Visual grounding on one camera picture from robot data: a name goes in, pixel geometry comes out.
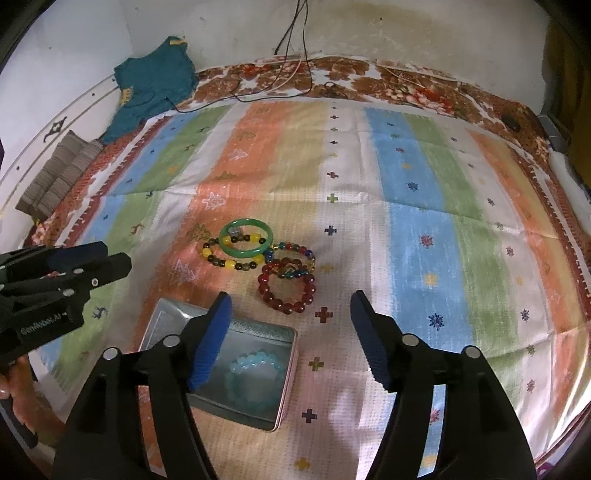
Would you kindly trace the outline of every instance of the bed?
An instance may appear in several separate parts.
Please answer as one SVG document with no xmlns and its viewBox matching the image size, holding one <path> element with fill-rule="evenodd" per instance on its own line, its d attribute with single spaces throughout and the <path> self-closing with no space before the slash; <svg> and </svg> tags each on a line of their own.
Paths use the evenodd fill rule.
<svg viewBox="0 0 591 480">
<path fill-rule="evenodd" d="M 292 326 L 300 342 L 276 432 L 193 410 L 219 476 L 365 478 L 394 396 L 373 380 L 349 318 L 361 289 L 431 346 L 478 345 L 547 463 L 591 400 L 591 277 L 588 237 L 537 118 L 443 72 L 357 57 L 311 59 L 312 84 L 306 62 L 288 59 L 265 99 L 208 105 L 258 92 L 282 64 L 200 72 L 178 109 L 205 108 L 167 112 L 107 146 L 34 232 L 38 244 L 104 241 L 134 265 L 93 292 L 83 328 L 35 353 L 52 406 L 67 416 L 104 348 L 139 347 L 160 297 L 209 306 L 225 290 L 235 316 Z M 316 253 L 316 301 L 303 314 L 267 308 L 254 273 L 202 258 L 202 243 L 241 217 Z M 436 460 L 443 403 L 436 389 L 421 473 Z"/>
</svg>

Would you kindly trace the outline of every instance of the human hand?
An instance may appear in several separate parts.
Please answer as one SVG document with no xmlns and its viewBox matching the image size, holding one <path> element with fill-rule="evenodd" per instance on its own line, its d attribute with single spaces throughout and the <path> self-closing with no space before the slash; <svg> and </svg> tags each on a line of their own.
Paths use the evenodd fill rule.
<svg viewBox="0 0 591 480">
<path fill-rule="evenodd" d="M 37 432 L 40 441 L 53 445 L 59 440 L 65 425 L 37 397 L 26 355 L 10 366 L 7 376 L 0 374 L 0 400 L 9 397 L 16 419 L 33 433 Z"/>
</svg>

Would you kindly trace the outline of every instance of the folded clothing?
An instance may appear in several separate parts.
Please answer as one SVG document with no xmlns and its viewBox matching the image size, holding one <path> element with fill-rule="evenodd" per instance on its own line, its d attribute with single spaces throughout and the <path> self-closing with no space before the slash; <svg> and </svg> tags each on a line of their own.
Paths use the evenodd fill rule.
<svg viewBox="0 0 591 480">
<path fill-rule="evenodd" d="M 35 222 L 45 220 L 47 215 L 39 211 L 39 203 L 55 180 L 72 163 L 85 145 L 86 141 L 70 130 L 57 144 L 51 158 L 22 194 L 17 203 L 17 210 L 31 215 Z"/>
<path fill-rule="evenodd" d="M 55 211 L 60 202 L 66 197 L 74 184 L 82 176 L 91 162 L 103 150 L 103 145 L 98 140 L 86 144 L 78 152 L 78 155 L 56 178 L 53 185 L 47 190 L 41 201 L 37 204 L 39 218 L 46 219 Z"/>
<path fill-rule="evenodd" d="M 186 52 L 184 40 L 168 37 L 145 57 L 127 59 L 115 67 L 115 79 L 122 91 L 121 107 L 101 137 L 105 145 L 193 94 L 197 75 Z"/>
</svg>

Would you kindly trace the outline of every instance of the yellow curtain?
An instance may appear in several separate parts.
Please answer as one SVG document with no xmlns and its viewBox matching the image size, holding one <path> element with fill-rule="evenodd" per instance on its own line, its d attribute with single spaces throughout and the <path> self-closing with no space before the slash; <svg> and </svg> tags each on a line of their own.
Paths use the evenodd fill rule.
<svg viewBox="0 0 591 480">
<path fill-rule="evenodd" d="M 569 159 L 587 186 L 591 186 L 591 72 L 579 51 L 555 23 L 548 27 L 546 59 L 560 81 L 551 117 L 569 142 Z"/>
</svg>

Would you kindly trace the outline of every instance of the green jade bangle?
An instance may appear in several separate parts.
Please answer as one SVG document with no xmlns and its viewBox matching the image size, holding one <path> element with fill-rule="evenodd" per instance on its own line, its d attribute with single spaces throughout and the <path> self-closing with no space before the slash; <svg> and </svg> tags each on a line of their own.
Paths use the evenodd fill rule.
<svg viewBox="0 0 591 480">
<path fill-rule="evenodd" d="M 229 236 L 230 228 L 240 227 L 240 226 L 255 226 L 264 230 L 267 234 L 267 238 L 265 242 L 257 248 L 253 248 L 252 250 L 237 250 L 236 248 L 229 247 L 228 245 L 224 245 L 222 243 L 222 238 L 225 236 Z M 230 255 L 234 258 L 252 258 L 262 252 L 264 252 L 267 248 L 269 248 L 273 244 L 273 231 L 271 228 L 265 223 L 261 222 L 260 220 L 256 220 L 254 218 L 239 218 L 238 220 L 234 220 L 230 222 L 226 226 L 222 228 L 219 238 L 219 246 L 220 248 L 226 253 L 226 255 Z"/>
</svg>

